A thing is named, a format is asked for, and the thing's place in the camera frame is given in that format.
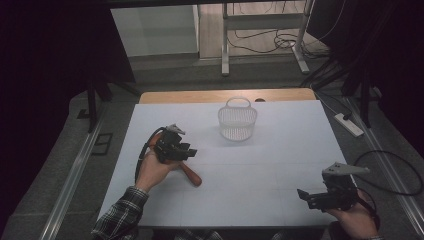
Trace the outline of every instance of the human hand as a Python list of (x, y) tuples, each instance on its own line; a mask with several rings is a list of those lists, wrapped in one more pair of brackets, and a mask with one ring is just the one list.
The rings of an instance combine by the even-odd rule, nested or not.
[(152, 187), (162, 182), (168, 173), (178, 167), (179, 164), (179, 161), (167, 161), (166, 164), (160, 163), (155, 152), (149, 151), (144, 155), (135, 187), (149, 192)]
[[(362, 191), (358, 190), (358, 195), (365, 200)], [(368, 210), (360, 203), (356, 203), (347, 211), (327, 209), (326, 212), (336, 217), (346, 233), (353, 239), (365, 239), (378, 236), (374, 219), (371, 217)]]

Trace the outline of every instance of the brown stick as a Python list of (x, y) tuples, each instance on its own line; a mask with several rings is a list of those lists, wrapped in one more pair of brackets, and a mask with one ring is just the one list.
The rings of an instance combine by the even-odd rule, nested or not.
[(197, 175), (197, 173), (195, 173), (193, 170), (191, 170), (191, 168), (185, 165), (185, 163), (181, 162), (180, 167), (194, 186), (198, 187), (202, 184), (202, 179), (199, 177), (199, 175)]

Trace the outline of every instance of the metal rail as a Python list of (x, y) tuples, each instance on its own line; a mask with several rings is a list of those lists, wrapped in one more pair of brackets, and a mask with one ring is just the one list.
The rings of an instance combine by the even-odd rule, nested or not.
[(101, 126), (104, 122), (108, 104), (103, 102), (100, 106), (99, 119), (97, 124), (91, 133), (87, 135), (84, 144), (82, 145), (71, 170), (69, 171), (68, 177), (66, 178), (65, 184), (62, 187), (62, 191), (56, 200), (52, 212), (44, 226), (41, 233), (40, 240), (55, 239), (62, 224), (62, 221), (66, 215), (69, 204), (75, 193), (75, 189), (78, 186), (81, 175), (84, 171), (85, 164), (90, 157), (91, 150), (93, 149), (97, 135), (100, 132)]
[[(350, 98), (345, 98), (345, 100), (352, 109), (352, 116), (354, 117), (356, 123), (358, 123), (358, 125), (360, 125), (360, 127), (364, 130), (364, 135), (370, 148), (372, 150), (383, 150), (372, 129), (368, 129), (367, 126), (365, 126), (365, 124), (362, 122), (358, 114), (358, 107), (356, 104), (352, 103)], [(408, 192), (409, 189), (402, 181), (402, 178), (399, 176), (399, 174), (396, 172), (387, 155), (377, 155), (377, 160), (392, 189), (398, 192)], [(411, 224), (414, 227), (416, 233), (420, 236), (421, 239), (424, 239), (424, 215), (421, 208), (418, 206), (417, 201), (415, 201), (414, 197), (408, 196), (397, 195), (397, 198), (406, 215), (409, 217), (409, 220), (411, 221)]]

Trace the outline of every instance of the basket handle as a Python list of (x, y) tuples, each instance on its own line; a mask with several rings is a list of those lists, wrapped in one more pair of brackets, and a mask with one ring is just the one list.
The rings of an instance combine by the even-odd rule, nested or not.
[(249, 106), (247, 106), (247, 107), (251, 107), (251, 104), (250, 104), (249, 99), (247, 99), (246, 97), (243, 97), (243, 96), (235, 96), (235, 97), (231, 97), (230, 99), (228, 99), (228, 101), (227, 101), (227, 103), (226, 103), (225, 105), (226, 105), (227, 107), (229, 107), (228, 103), (229, 103), (230, 101), (232, 101), (232, 100), (235, 100), (235, 99), (246, 100), (246, 101), (249, 103)]

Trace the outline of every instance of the table leg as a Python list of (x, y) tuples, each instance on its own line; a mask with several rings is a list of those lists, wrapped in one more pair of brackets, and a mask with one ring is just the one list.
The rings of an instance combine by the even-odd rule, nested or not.
[(299, 34), (297, 35), (296, 44), (292, 47), (292, 51), (294, 56), (296, 57), (297, 63), (299, 64), (300, 71), (303, 74), (309, 73), (308, 65), (306, 65), (305, 59), (302, 55), (302, 50), (300, 49), (300, 46), (303, 42), (303, 36), (306, 32), (306, 26), (308, 26), (309, 16), (311, 15), (311, 9), (313, 0), (309, 0), (306, 3), (305, 11), (303, 12), (303, 18), (302, 18), (302, 24), (300, 25)]
[(88, 112), (90, 116), (90, 126), (88, 132), (91, 133), (97, 123), (97, 109), (96, 109), (96, 91), (92, 79), (87, 81), (87, 98), (88, 98)]
[(227, 4), (222, 4), (222, 16), (224, 21), (223, 26), (223, 37), (222, 37), (222, 76), (226, 77), (230, 75), (230, 59), (228, 56), (228, 43), (227, 43), (227, 34), (228, 34), (228, 14), (227, 14)]

